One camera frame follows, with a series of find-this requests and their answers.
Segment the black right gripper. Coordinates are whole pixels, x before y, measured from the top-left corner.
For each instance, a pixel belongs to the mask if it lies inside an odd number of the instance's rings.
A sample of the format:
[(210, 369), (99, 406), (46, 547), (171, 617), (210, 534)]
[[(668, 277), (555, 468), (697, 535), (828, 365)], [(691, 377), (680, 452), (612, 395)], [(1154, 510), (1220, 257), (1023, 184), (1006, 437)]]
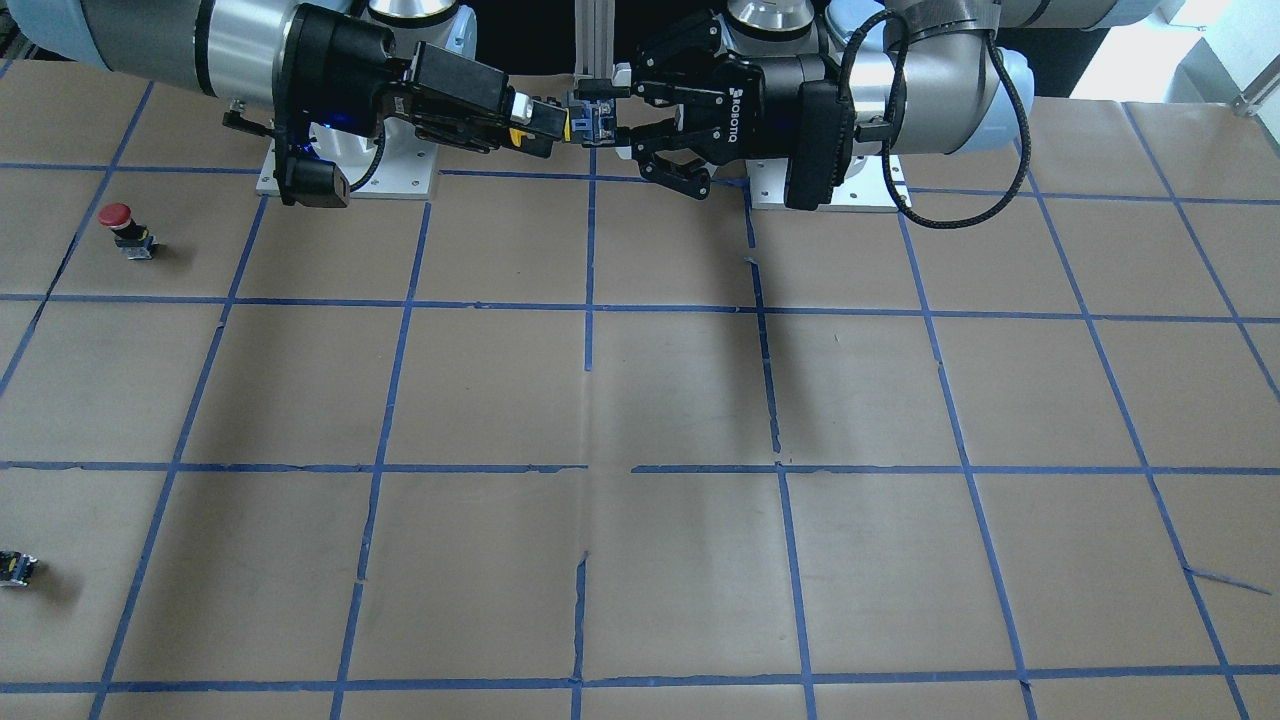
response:
[(349, 204), (351, 182), (317, 154), (314, 126), (376, 138), (396, 118), (438, 143), (540, 159), (552, 156), (557, 140), (525, 131), (570, 127), (570, 111), (554, 97), (515, 92), (502, 70), (425, 42), (404, 60), (394, 44), (387, 27), (314, 4), (294, 9), (271, 87), (271, 177), (284, 205)]

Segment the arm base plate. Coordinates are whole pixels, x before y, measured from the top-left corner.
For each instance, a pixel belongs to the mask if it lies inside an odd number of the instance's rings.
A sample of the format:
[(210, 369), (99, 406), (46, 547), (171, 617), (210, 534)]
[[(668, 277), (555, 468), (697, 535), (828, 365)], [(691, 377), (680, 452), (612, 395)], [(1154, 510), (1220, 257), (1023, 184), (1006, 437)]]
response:
[[(845, 179), (835, 186), (828, 202), (815, 211), (823, 213), (897, 213), (882, 173), (882, 156), (858, 156), (850, 161)], [(786, 205), (787, 173), (791, 156), (751, 158), (744, 160), (751, 208), (767, 211), (796, 211)]]
[(371, 138), (311, 126), (311, 146), (316, 154), (334, 161), (351, 182), (352, 199), (429, 200), (436, 178), (439, 145), (419, 138), (415, 128), (389, 118), (384, 126), (381, 160), (366, 184), (356, 182), (371, 167), (378, 147)]

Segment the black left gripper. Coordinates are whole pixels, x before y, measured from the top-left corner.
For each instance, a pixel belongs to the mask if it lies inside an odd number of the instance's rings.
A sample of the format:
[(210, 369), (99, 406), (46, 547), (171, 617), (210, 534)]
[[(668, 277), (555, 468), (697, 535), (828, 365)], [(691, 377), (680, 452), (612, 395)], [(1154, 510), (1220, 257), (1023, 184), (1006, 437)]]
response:
[(814, 211), (852, 160), (852, 102), (814, 10), (695, 12), (640, 41), (632, 64), (573, 79), (576, 104), (632, 96), (677, 115), (620, 127), (612, 147), (691, 199), (716, 168), (782, 159), (785, 206)]

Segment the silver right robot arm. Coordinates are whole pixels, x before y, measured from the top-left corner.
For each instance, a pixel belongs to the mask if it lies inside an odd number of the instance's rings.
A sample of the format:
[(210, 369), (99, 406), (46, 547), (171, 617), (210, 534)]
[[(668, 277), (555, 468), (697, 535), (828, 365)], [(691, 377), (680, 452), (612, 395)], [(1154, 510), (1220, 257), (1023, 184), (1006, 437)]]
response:
[(35, 45), (60, 56), (230, 104), (225, 127), (271, 140), (283, 204), (346, 208), (357, 184), (324, 158), (314, 127), (387, 147), (388, 119), (470, 152), (548, 158), (570, 111), (425, 33), (457, 1), (12, 1)]

